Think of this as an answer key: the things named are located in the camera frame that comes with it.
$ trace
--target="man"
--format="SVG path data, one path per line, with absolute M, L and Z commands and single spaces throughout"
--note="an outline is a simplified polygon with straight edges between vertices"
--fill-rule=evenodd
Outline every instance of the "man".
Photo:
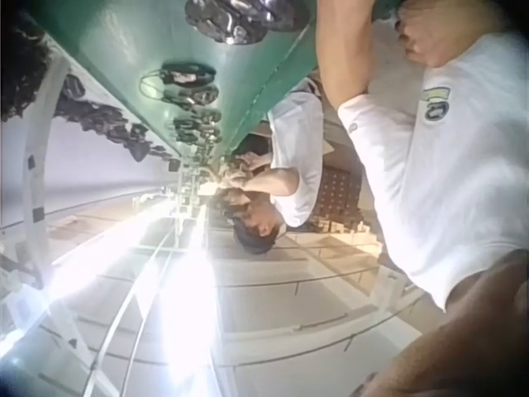
M 269 165 L 248 177 L 229 174 L 230 204 L 245 206 L 232 214 L 236 240 L 250 253 L 272 248 L 285 226 L 298 227 L 310 216 L 322 179 L 323 111 L 316 85 L 304 79 L 268 114 L 272 153 L 241 156 L 245 171 Z
M 373 2 L 318 0 L 322 82 L 365 165 L 389 255 L 447 321 L 363 395 L 514 395 L 509 386 L 527 387 L 529 339 L 527 53 L 511 34 L 485 35 L 498 27 L 486 2 L 408 0 L 407 53 L 441 66 L 426 70 L 409 117 L 368 94 Z

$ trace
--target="white shirt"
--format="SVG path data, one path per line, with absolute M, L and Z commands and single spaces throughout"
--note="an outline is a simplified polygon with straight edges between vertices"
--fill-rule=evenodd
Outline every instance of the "white shirt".
M 527 57 L 516 37 L 485 36 L 426 72 L 417 117 L 369 95 L 339 110 L 389 255 L 443 309 L 464 278 L 529 248 Z
M 307 221 L 316 204 L 322 180 L 322 103 L 313 93 L 297 92 L 306 86 L 306 81 L 302 81 L 268 115 L 273 132 L 271 168 L 293 167 L 299 172 L 296 193 L 271 198 L 285 223 L 291 227 Z

